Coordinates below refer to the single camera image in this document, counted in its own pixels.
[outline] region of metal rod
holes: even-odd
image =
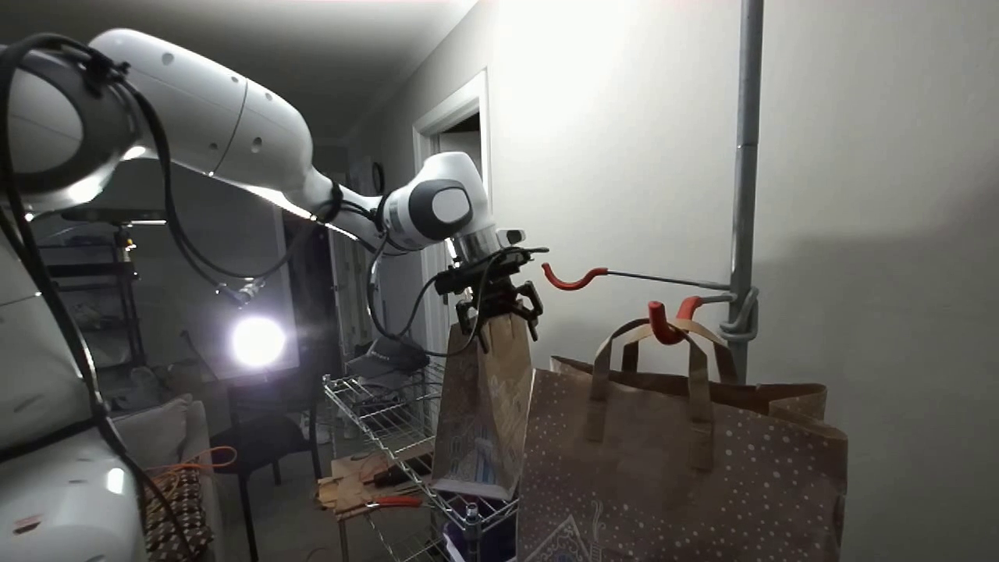
[[[339,517],[337,528],[339,528],[339,558],[350,562],[347,517]]]
[[[616,273],[616,279],[641,279],[641,282],[654,282],[654,283],[702,286],[702,290],[730,290],[728,283],[697,282],[697,279],[661,279],[661,273],[641,273],[641,270],[610,270],[610,273]]]
[[[735,260],[730,270],[730,290],[735,301],[728,308],[728,319],[742,316],[742,303],[751,290],[751,230],[754,230],[754,164],[758,164],[758,90],[763,90],[763,27],[764,0],[742,0],[742,54],[741,54],[741,124],[735,124]],[[735,373],[745,380],[750,339],[730,344],[735,359]]]
[[[414,463],[405,459],[408,442],[426,441],[430,435],[422,435],[413,423],[413,417],[394,417],[394,413],[381,415],[360,415],[353,405],[372,398],[372,386],[350,380],[350,376],[325,376],[325,396],[337,405],[337,413],[360,426],[369,442],[373,442],[422,492],[424,500],[446,517],[452,520],[455,529],[469,533],[474,529],[476,538],[492,529],[500,520],[506,520],[517,500],[506,502],[491,502],[491,500],[474,500],[474,495],[446,495],[438,492],[426,474],[418,474]],[[401,445],[387,442],[387,431],[401,431],[394,438],[405,438]]]

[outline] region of light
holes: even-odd
[[[120,152],[120,162],[134,162],[134,159],[157,159],[157,152],[145,149],[145,145],[127,145],[127,149]]]
[[[306,222],[316,222],[312,212],[306,212],[304,207],[289,204],[288,193],[274,189],[274,186],[259,186],[259,184],[239,184],[242,189],[256,193],[259,201],[295,214],[295,217],[306,217]]]
[[[108,469],[108,470],[103,474],[103,488],[107,488],[108,492],[120,495],[120,492],[126,492],[126,470],[120,470],[120,469]]]
[[[288,335],[274,319],[242,316],[230,329],[230,359],[242,367],[266,367],[285,355]]]

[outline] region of cable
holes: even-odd
[[[422,344],[414,344],[414,339],[408,337],[413,322],[414,322],[414,312],[418,312],[426,286],[439,279],[439,270],[438,270],[434,279],[426,279],[426,282],[422,283],[422,290],[414,293],[414,303],[413,303],[413,308],[408,308],[408,319],[405,319],[401,331],[394,335],[394,331],[387,331],[387,329],[381,323],[381,319],[376,319],[376,308],[373,308],[376,265],[381,265],[381,255],[384,255],[387,240],[390,240],[390,236],[381,240],[381,245],[376,245],[376,253],[373,253],[373,260],[372,260],[369,290],[364,290],[369,316],[372,316],[373,331],[376,331],[381,337],[387,337],[387,339],[405,339],[408,347],[418,347],[418,350],[426,354],[426,355],[443,355],[443,359],[446,359],[446,355],[461,355],[461,354],[469,354],[469,347],[474,347],[474,337],[476,337],[476,331],[479,331],[479,323],[485,323],[479,305],[485,305],[485,286],[486,286],[486,282],[491,282],[491,268],[503,260],[503,253],[492,253],[491,263],[485,265],[479,279],[476,279],[476,290],[474,290],[476,319],[474,319],[471,335],[464,337],[464,344],[461,344],[459,350],[439,354],[439,350],[426,350],[426,347],[422,347]]]
[[[174,201],[174,184],[170,184],[170,174],[165,173],[165,224],[167,224],[167,233],[174,240],[174,245],[181,251],[183,263],[211,286],[221,286],[225,282],[256,282],[256,279],[270,279],[281,265],[289,263],[289,255],[295,255],[304,251],[304,243],[308,240],[308,228],[304,228],[292,243],[285,251],[285,255],[270,265],[266,265],[263,270],[234,270],[228,265],[218,265],[215,260],[209,260],[193,240],[191,233],[183,230],[183,222],[181,222],[181,209],[178,209],[178,201]],[[357,214],[369,214],[360,204],[353,201],[339,201],[337,207],[330,207],[325,222],[330,222],[330,214],[337,212],[357,212]],[[350,236],[353,243],[364,245],[369,253],[373,253],[373,245],[369,240],[360,240],[360,236]]]
[[[281,265],[288,265],[289,255],[295,255],[295,251],[308,240],[308,228],[304,228],[292,243],[285,251],[285,255],[270,265],[266,265],[263,270],[234,270],[234,268],[225,268],[218,263],[211,263],[193,240],[191,233],[183,230],[183,222],[181,222],[181,212],[178,212],[178,201],[174,201],[174,174],[170,174],[170,149],[167,149],[167,141],[165,141],[165,132],[161,132],[161,120],[157,116],[157,110],[149,105],[149,100],[134,90],[127,82],[118,85],[127,100],[138,102],[138,110],[143,113],[145,119],[145,129],[152,134],[152,144],[157,144],[157,159],[160,159],[160,169],[161,169],[161,180],[165,180],[165,224],[167,224],[167,233],[174,240],[174,245],[181,251],[183,263],[195,270],[195,279],[204,279],[211,290],[228,290],[228,283],[246,283],[246,282],[259,282],[259,279],[268,279],[274,273]]]
[[[16,78],[16,69],[22,65],[22,59],[31,54],[31,50],[74,50],[78,57],[86,57],[86,59],[78,59],[74,62],[86,71],[92,71],[96,78],[107,78],[107,82],[114,82],[118,69],[111,59],[107,59],[103,54],[90,50],[90,46],[80,46],[67,37],[56,37],[56,35],[33,35],[22,43],[13,43],[0,54],[0,186],[7,189],[7,204],[9,204],[9,212],[13,212],[13,224],[7,222],[7,214],[0,212],[0,230],[7,233],[9,245],[20,253],[24,270],[31,273],[33,286],[40,290],[48,308],[54,312],[56,319],[56,329],[78,365],[78,373],[86,386],[86,398],[90,398],[90,421],[96,423],[101,438],[111,445],[111,452],[126,463],[126,469],[141,482],[141,483],[149,483],[152,495],[165,500],[161,491],[149,482],[145,470],[141,470],[127,452],[126,452],[126,442],[118,438],[118,431],[111,426],[108,415],[107,415],[107,405],[103,405],[103,396],[96,391],[96,367],[92,367],[92,355],[80,337],[80,331],[74,329],[64,303],[59,301],[56,286],[50,283],[50,273],[48,273],[48,265],[36,253],[36,240],[33,240],[33,230],[28,224],[28,209],[24,209],[24,201],[22,201],[22,189],[20,189],[20,174],[13,169],[13,149],[9,149],[9,90],[13,90],[13,78]],[[181,538],[181,546],[183,551],[193,558],[193,550],[183,538],[183,528],[174,514],[174,508],[165,502],[165,511]]]
[[[333,214],[337,212],[357,212],[357,214],[364,214],[369,217],[369,209],[364,207],[360,207],[360,204],[353,204],[353,201],[339,201],[339,204],[333,204],[325,214],[322,214],[322,222],[333,222]],[[357,236],[357,233],[350,233],[350,230],[343,230],[343,228],[330,228],[333,233],[339,233],[339,236],[347,236],[347,240],[353,240],[353,243],[360,243],[362,251],[369,251],[369,253],[376,253],[369,240],[362,240],[362,236]]]

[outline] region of metal wire rack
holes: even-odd
[[[328,373],[322,386],[337,415],[350,426],[357,426],[369,445],[384,452],[399,478],[405,478],[424,495],[439,520],[438,528],[446,523],[469,542],[476,542],[515,511],[515,500],[485,500],[434,491],[430,450],[443,391],[439,380],[364,380]]]
[[[414,550],[399,550],[394,542],[394,538],[384,533],[384,520],[373,520],[373,511],[364,514],[372,538],[381,542],[381,550],[394,558],[394,562],[439,562],[446,558],[446,546],[439,538],[424,540]]]

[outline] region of paper bag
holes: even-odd
[[[837,558],[847,438],[816,421],[822,392],[754,392],[730,372],[707,384],[707,355],[691,337],[702,329],[688,329],[691,376],[611,376],[611,344],[638,323],[616,331],[591,367],[537,372],[517,558]]]
[[[496,316],[476,347],[448,331],[434,442],[434,488],[510,500],[521,469],[530,405],[530,335],[521,316]]]

